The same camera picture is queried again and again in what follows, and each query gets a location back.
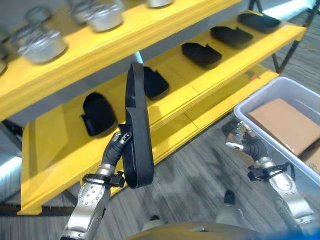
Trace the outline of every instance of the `shelving unit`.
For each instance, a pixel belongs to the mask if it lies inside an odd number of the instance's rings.
[[[252,75],[256,75],[257,78],[252,80]],[[153,131],[151,142],[154,163],[159,163],[277,76],[275,72],[256,66],[248,74],[243,74],[225,85],[161,129]],[[56,108],[54,111],[50,114],[58,114],[61,110]],[[50,114],[46,113],[36,122],[28,124],[24,130],[22,214],[34,214],[35,209],[78,182],[85,173],[94,172],[113,134],[102,139],[90,138],[80,117],[70,125],[64,125],[66,119],[57,117],[55,125],[43,124],[48,123],[53,116]],[[121,170],[122,165],[120,161],[117,170]],[[113,188],[111,194],[119,190],[121,188]]]
[[[241,11],[237,7],[244,7],[242,3],[238,4],[241,0],[175,0],[174,4],[157,9],[147,8],[145,0],[124,2],[124,24],[104,33],[93,33],[89,27],[75,25],[67,15],[67,7],[58,9],[55,17],[45,24],[61,32],[68,43],[68,51],[44,65],[32,65],[21,57],[11,56],[8,70],[0,76],[0,120],[137,51],[148,51],[145,48],[206,17],[220,12],[216,18],[210,18],[220,23],[225,12],[227,16],[235,15]],[[259,0],[248,0],[248,3],[250,11],[256,4],[262,12]],[[222,54],[220,64],[211,70],[204,70],[183,56],[180,45],[149,60],[146,65],[159,71],[170,85],[170,91],[163,99],[147,101],[154,163],[159,163],[277,77],[295,52],[319,6],[320,0],[316,0],[303,27],[283,22],[270,34],[259,33],[239,24],[236,17],[220,24],[240,27],[254,36],[250,45],[241,50],[213,39],[209,31],[188,40],[201,45],[209,44]],[[288,54],[278,64],[276,51],[290,42],[293,44]],[[271,55],[275,72],[259,65]],[[107,143],[117,131],[103,138],[89,137],[80,117],[84,99],[92,92],[103,94],[111,103],[118,122],[123,123],[126,79],[126,74],[119,75],[25,126],[21,206],[14,206],[14,211],[9,206],[9,214],[13,212],[15,216],[18,209],[21,209],[20,215],[38,215],[42,209],[44,216],[70,214],[70,208],[56,208],[59,212],[56,213],[51,206],[48,213],[48,208],[44,209],[42,205],[80,181],[85,173],[95,172]],[[0,129],[21,149],[20,139],[15,135],[21,135],[22,128],[9,121],[6,123],[10,126],[0,122]],[[122,166],[121,160],[116,170],[122,170]],[[112,188],[111,194],[120,190]]]
[[[104,33],[76,26],[66,7],[57,10],[46,25],[62,33],[67,52],[43,65],[22,57],[9,62],[0,76],[0,103],[5,103],[0,104],[0,120],[240,0],[175,0],[160,9],[147,8],[140,0],[125,2],[124,24]]]
[[[254,40],[247,48],[235,50],[213,39],[208,31],[190,39],[188,42],[208,43],[222,53],[222,62],[212,70],[203,70],[185,58],[181,46],[146,63],[170,84],[166,97],[147,101],[155,164],[277,77],[277,73],[257,64],[305,32],[304,27],[283,23],[275,32],[262,34],[237,23],[236,18],[221,25],[239,26],[253,34]],[[125,87],[124,74],[90,91],[106,96],[119,123],[125,119]],[[56,107],[25,127],[21,214],[39,213],[42,204],[98,167],[112,133],[99,139],[88,136],[80,117],[88,94]]]

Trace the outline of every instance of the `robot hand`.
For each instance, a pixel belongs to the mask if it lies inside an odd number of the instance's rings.
[[[93,240],[104,217],[111,187],[123,187],[123,172],[116,175],[115,169],[122,153],[131,139],[131,134],[113,135],[106,146],[102,163],[95,174],[83,177],[84,185],[78,194],[76,207],[62,233],[60,240]]]
[[[259,167],[249,166],[251,181],[264,181],[277,212],[291,229],[308,231],[317,222],[316,215],[296,188],[295,171],[292,163],[276,165],[269,157],[266,146],[244,122],[237,124],[236,142],[226,142],[228,147],[250,155]],[[286,172],[291,166],[291,176]]]

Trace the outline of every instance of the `shelf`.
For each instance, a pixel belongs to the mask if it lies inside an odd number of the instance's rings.
[[[68,142],[67,136],[60,141],[48,142],[51,137],[48,137],[45,131],[35,131],[33,127],[29,125],[24,130],[24,138],[29,140],[23,142],[22,214],[33,214],[34,209],[81,180],[85,173],[95,172],[101,162],[102,153],[112,136],[111,134],[103,140],[90,139],[94,142],[94,144],[90,144],[90,147],[84,145],[62,157],[64,149],[72,148],[76,143]],[[197,130],[198,128],[182,114],[161,130],[153,132],[151,139],[154,163],[157,164],[172,153]],[[34,134],[37,134],[36,137],[38,137],[36,143],[33,141]],[[123,171],[122,166],[121,159],[116,171]],[[113,188],[111,194],[115,194],[119,190],[121,188]]]
[[[196,104],[185,114],[180,114],[153,131],[151,141],[155,164],[276,76],[278,74],[256,66]],[[110,134],[101,139],[90,138],[77,112],[81,106],[76,102],[74,108],[71,104],[67,106],[68,108],[55,108],[50,114],[43,115],[24,129],[22,214],[34,213],[34,209],[75,184],[85,173],[94,172],[112,136]],[[117,170],[121,170],[121,166],[122,161],[119,162]],[[112,189],[112,194],[119,190]]]
[[[156,163],[275,78],[276,73],[254,66],[289,42],[300,39],[305,31],[304,27],[284,24],[271,34],[262,34],[238,24],[236,19],[223,25],[239,26],[253,34],[254,40],[247,48],[235,50],[214,40],[209,32],[191,39],[189,42],[209,43],[222,53],[222,62],[212,70],[194,65],[182,55],[180,46],[146,63],[170,84],[166,97],[147,101]],[[253,75],[260,78],[252,80]],[[27,124],[22,145],[23,213],[61,193],[79,181],[84,173],[94,172],[111,135],[99,139],[88,136],[80,117],[82,104],[89,93],[102,93],[112,105],[118,122],[122,123],[125,119],[125,87],[124,74]],[[191,121],[186,124],[187,128],[180,130],[178,121],[186,119],[183,116]],[[172,142],[166,144],[165,139],[172,139]]]
[[[185,115],[203,130],[278,76],[279,74],[257,65],[187,110]]]
[[[9,62],[0,76],[0,120],[6,119],[72,83],[195,24],[240,0],[175,0],[158,9],[143,1],[126,0],[124,24],[105,33],[76,26],[66,8],[46,23],[59,30],[68,43],[67,52],[43,65],[22,57]]]
[[[209,46],[222,54],[221,63],[212,70],[202,69],[183,56],[181,46],[172,48],[151,60],[148,64],[152,66],[153,63],[161,62],[202,95],[203,99],[213,91],[216,91],[217,86],[222,87],[288,43],[296,39],[299,40],[306,30],[305,27],[283,22],[278,30],[270,34],[264,34],[240,24],[237,21],[237,17],[218,26],[227,26],[233,29],[239,27],[252,34],[253,40],[248,47],[240,50],[235,50],[214,39],[210,31],[188,40],[188,42],[199,43],[203,46],[209,44]]]

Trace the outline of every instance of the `yellow shelf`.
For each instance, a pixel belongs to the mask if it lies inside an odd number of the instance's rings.
[[[198,129],[204,130],[231,111],[238,103],[278,76],[278,73],[257,65],[187,110],[184,114]]]
[[[252,75],[259,78],[252,80]],[[277,73],[256,66],[249,74],[233,80],[185,114],[180,114],[153,131],[151,141],[154,163],[160,162],[276,76]],[[45,114],[24,129],[22,214],[38,213],[35,210],[39,210],[42,204],[78,182],[85,173],[94,172],[101,162],[111,134],[102,139],[90,138],[77,112],[81,107],[69,107],[56,108],[51,112],[52,115]],[[120,161],[117,170],[121,170],[122,165]],[[112,189],[112,194],[119,190]]]
[[[33,65],[22,57],[9,62],[7,71],[0,76],[0,120],[239,2],[175,0],[168,7],[150,9],[143,1],[127,0],[124,24],[104,33],[76,26],[68,17],[68,10],[59,9],[46,24],[62,33],[68,43],[67,52],[43,65]]]
[[[253,34],[254,40],[247,48],[234,50],[214,40],[209,32],[191,39],[189,42],[209,43],[222,53],[222,62],[212,70],[194,65],[182,55],[180,46],[147,62],[170,84],[165,98],[147,101],[156,163],[275,78],[276,73],[264,68],[250,69],[285,44],[299,39],[305,31],[304,27],[287,24],[274,33],[262,34],[238,24],[236,19],[223,25],[240,26]],[[250,71],[249,75],[254,73],[260,78],[251,81],[250,77],[242,75],[247,71]],[[125,119],[125,87],[124,74],[90,91],[106,96],[119,123]],[[99,139],[88,136],[80,117],[88,94],[56,107],[25,127],[21,177],[23,213],[34,211],[79,181],[85,173],[94,172],[101,161],[111,136]],[[186,129],[178,127],[183,121],[181,119],[186,119],[183,116],[192,121],[186,124]]]

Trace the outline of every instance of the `floor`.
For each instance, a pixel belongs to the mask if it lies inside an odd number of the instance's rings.
[[[302,24],[306,14],[292,20]],[[283,75],[320,93],[320,15],[301,42]],[[277,55],[283,58],[288,47]],[[263,62],[273,67],[272,60]],[[214,222],[223,204],[226,189],[236,193],[237,204],[242,209],[247,227],[259,232],[286,229],[261,182],[250,182],[247,177],[248,162],[234,150],[225,147],[221,127],[232,114],[215,123],[193,140],[163,160],[155,168],[152,185],[136,190],[124,189],[113,197],[95,240],[121,240],[143,227],[152,215],[157,214],[169,223]],[[13,177],[1,179],[0,185],[17,183],[19,168]],[[76,184],[70,190],[77,193]],[[0,202],[11,192],[2,190]],[[16,194],[9,202],[19,203]],[[314,208],[319,208],[312,201]],[[47,205],[71,206],[62,195]],[[0,217],[1,240],[59,239],[68,217]]]

